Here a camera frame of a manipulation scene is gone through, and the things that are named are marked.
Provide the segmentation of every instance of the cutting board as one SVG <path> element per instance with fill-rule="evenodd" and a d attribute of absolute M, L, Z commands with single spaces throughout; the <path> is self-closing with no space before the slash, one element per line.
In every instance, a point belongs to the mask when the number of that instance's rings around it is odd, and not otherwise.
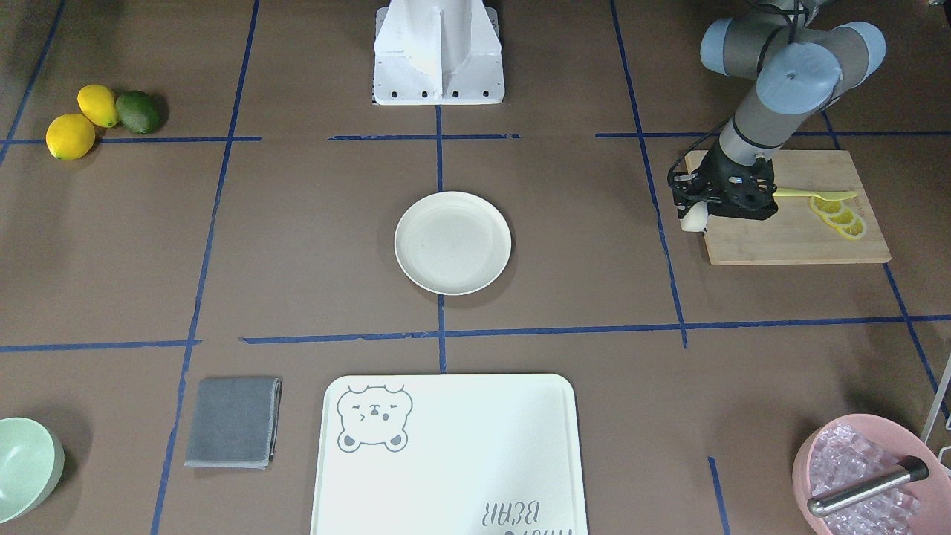
<path fill-rule="evenodd" d="M 587 535 L 574 392 L 552 374 L 327 388 L 311 535 Z"/>
<path fill-rule="evenodd" d="M 705 150 L 687 155 L 688 172 L 700 166 Z M 809 209 L 806 197 L 777 197 L 779 211 L 765 221 L 710 216 L 704 240 L 714 266 L 788 264 L 882 264 L 891 252 L 846 150 L 780 150 L 772 158 L 776 186 L 856 191 L 845 205 L 867 224 L 862 239 L 847 240 Z"/>

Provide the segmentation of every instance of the light blue joint cap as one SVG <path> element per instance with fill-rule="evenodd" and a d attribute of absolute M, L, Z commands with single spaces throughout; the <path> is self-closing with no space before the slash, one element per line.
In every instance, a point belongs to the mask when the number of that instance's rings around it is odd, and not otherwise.
<path fill-rule="evenodd" d="M 769 109 L 798 115 L 822 104 L 842 78 L 835 55 L 815 43 L 792 43 L 763 67 L 756 80 L 756 95 Z"/>
<path fill-rule="evenodd" d="M 733 19 L 720 19 L 707 28 L 704 40 L 700 43 L 700 61 L 704 67 L 727 75 L 727 67 L 723 63 L 723 48 L 727 41 L 727 29 Z"/>
<path fill-rule="evenodd" d="M 862 21 L 843 24 L 836 28 L 836 30 L 839 28 L 855 30 L 862 36 L 863 41 L 865 41 L 865 47 L 868 49 L 868 69 L 865 71 L 865 77 L 862 79 L 862 82 L 864 82 L 865 78 L 868 78 L 869 74 L 875 72 L 885 59 L 885 36 L 882 35 L 882 31 L 875 25 Z"/>

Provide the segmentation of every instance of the ice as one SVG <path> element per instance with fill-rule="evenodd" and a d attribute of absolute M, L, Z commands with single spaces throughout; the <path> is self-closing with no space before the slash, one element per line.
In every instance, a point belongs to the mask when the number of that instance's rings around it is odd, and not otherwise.
<path fill-rule="evenodd" d="M 812 450 L 812 495 L 881 472 L 897 462 L 895 456 L 851 426 L 827 429 Z M 917 498 L 893 488 L 825 517 L 825 523 L 833 535 L 913 535 L 908 523 L 920 507 Z"/>

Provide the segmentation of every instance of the tray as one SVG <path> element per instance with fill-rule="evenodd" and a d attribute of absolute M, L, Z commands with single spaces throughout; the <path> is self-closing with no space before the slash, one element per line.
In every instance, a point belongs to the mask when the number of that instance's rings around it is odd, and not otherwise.
<path fill-rule="evenodd" d="M 327 388 L 311 535 L 587 535 L 574 392 L 552 374 Z"/>

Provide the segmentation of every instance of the bowl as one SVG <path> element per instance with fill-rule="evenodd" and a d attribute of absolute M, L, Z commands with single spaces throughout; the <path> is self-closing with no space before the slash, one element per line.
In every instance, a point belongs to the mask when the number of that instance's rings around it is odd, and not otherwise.
<path fill-rule="evenodd" d="M 63 445 L 29 418 L 0 420 L 0 524 L 33 510 L 63 475 Z"/>
<path fill-rule="evenodd" d="M 915 535 L 947 535 L 948 527 L 951 526 L 951 480 L 947 472 L 928 446 L 911 431 L 873 414 L 849 414 L 837 418 L 812 433 L 799 448 L 792 465 L 792 489 L 796 503 L 812 529 L 819 535 L 832 535 L 825 521 L 813 516 L 805 506 L 812 497 L 812 482 L 809 479 L 812 451 L 823 431 L 841 425 L 851 426 L 899 459 L 914 455 L 928 465 L 927 478 L 901 487 L 903 492 L 913 495 L 922 503 L 918 514 L 911 517 L 909 527 Z"/>
<path fill-rule="evenodd" d="M 492 283 L 512 253 L 512 234 L 501 212 L 462 191 L 416 201 L 397 224 L 399 267 L 418 286 L 463 295 Z"/>

